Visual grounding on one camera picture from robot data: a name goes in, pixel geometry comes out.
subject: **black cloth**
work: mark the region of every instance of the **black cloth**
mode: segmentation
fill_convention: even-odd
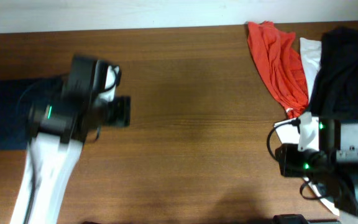
[[[62,87],[62,79],[0,81],[0,149],[26,149],[25,126],[33,101],[48,101]]]
[[[319,116],[358,119],[358,30],[341,27],[323,35],[321,70],[308,110]]]

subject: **folded clothing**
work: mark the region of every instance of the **folded clothing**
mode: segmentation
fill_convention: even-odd
[[[358,30],[323,35],[321,69],[308,108],[315,115],[358,119]]]
[[[26,149],[25,126],[33,101],[48,101],[62,87],[62,79],[0,81],[0,149]]]
[[[260,77],[288,117],[298,117],[308,106],[308,89],[301,58],[291,48],[295,34],[276,29],[273,22],[249,22],[248,28],[248,45]]]

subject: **wood grain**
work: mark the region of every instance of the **wood grain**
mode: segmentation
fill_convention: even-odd
[[[279,24],[319,39],[358,22]],[[59,223],[252,223],[283,213],[333,218],[284,179],[265,139],[285,119],[255,69],[244,26],[0,34],[0,79],[67,72],[74,53],[123,71],[131,126],[103,128],[69,180]],[[273,139],[274,146],[279,145]],[[0,223],[8,223],[24,151],[0,151]]]

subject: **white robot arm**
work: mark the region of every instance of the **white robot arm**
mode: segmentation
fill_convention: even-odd
[[[129,125],[130,98],[114,98],[120,77],[118,66],[75,56],[62,97],[34,103],[24,176],[11,224],[56,223],[88,131],[99,131],[105,124]]]
[[[358,120],[324,118],[305,112],[296,120],[275,125],[275,129],[280,128],[281,133],[287,130],[299,139],[283,144],[275,155],[268,144],[281,175],[304,178],[305,184],[318,193],[313,200],[329,205],[342,224],[358,223]],[[323,184],[326,193],[321,195],[315,184]]]

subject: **black cable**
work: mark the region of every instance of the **black cable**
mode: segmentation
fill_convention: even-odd
[[[100,93],[105,93],[105,92],[107,92],[107,91],[110,91],[110,90],[112,90],[112,89],[117,85],[117,77],[118,77],[118,74],[117,74],[117,72],[116,72],[116,68],[117,68],[117,67],[118,67],[118,66],[115,66],[114,68],[112,68],[112,71],[114,72],[114,83],[113,83],[109,88],[106,88],[106,89],[100,91],[99,94],[100,94]]]
[[[100,132],[101,132],[102,126],[98,126],[97,130],[96,130],[96,137],[94,140],[91,141],[86,141],[85,143],[95,143],[96,141],[98,141],[99,137],[100,137]]]
[[[350,188],[347,186],[347,184],[340,177],[337,177],[337,179],[338,179],[339,183],[342,185],[342,187],[344,188],[344,190],[346,191],[346,193],[348,194],[351,202],[356,207],[356,210],[357,210],[357,213],[358,213],[358,202],[357,202],[356,197],[354,196],[354,194],[352,193]]]
[[[31,193],[29,198],[29,203],[27,205],[27,210],[25,211],[25,217],[23,224],[28,224],[31,216],[31,211],[34,203],[34,197],[35,197],[35,189],[37,187],[37,176],[36,176],[36,170],[37,167],[35,166],[35,157],[33,152],[31,151],[31,148],[28,150],[30,154],[30,160],[31,160],[31,166],[32,166],[32,178],[31,178]]]
[[[61,78],[61,77],[65,77],[67,76],[68,74],[61,74],[61,75],[56,75],[54,77],[51,77],[51,78]],[[18,109],[19,109],[19,105],[20,105],[20,102],[22,101],[23,97],[25,96],[25,94],[30,91],[31,89],[33,89],[34,86],[36,85],[39,85],[40,83],[43,83],[44,81],[49,81],[50,79],[49,78],[43,78],[41,80],[38,80],[34,83],[32,83],[31,85],[29,85],[24,91],[23,93],[20,95],[17,103],[16,103],[16,107],[15,107],[15,111],[16,111],[16,114],[18,113]]]
[[[306,200],[320,200],[326,197],[329,197],[330,195],[322,195],[320,197],[306,197],[303,195],[303,190],[305,189],[305,187],[309,186],[309,183],[311,183],[311,179],[309,179],[308,181],[305,181],[301,187],[299,188],[299,194],[301,194],[301,196],[306,199]]]
[[[272,151],[272,148],[270,148],[270,138],[272,138],[272,135],[273,133],[276,131],[277,128],[281,127],[281,126],[284,126],[284,125],[287,125],[287,124],[291,124],[291,121],[290,122],[286,122],[286,123],[282,123],[282,124],[279,124],[277,125],[276,127],[273,127],[273,129],[268,133],[267,135],[267,139],[266,139],[266,146],[267,146],[267,150],[268,150],[268,153],[271,155],[271,157],[278,162],[277,158],[274,156],[274,153]]]
[[[313,155],[311,155],[311,156],[308,158],[308,164],[310,164],[311,166],[313,166],[314,163],[316,162],[316,160],[319,159],[320,157],[323,157],[324,155],[325,155],[325,152],[323,152],[323,151],[315,152]]]

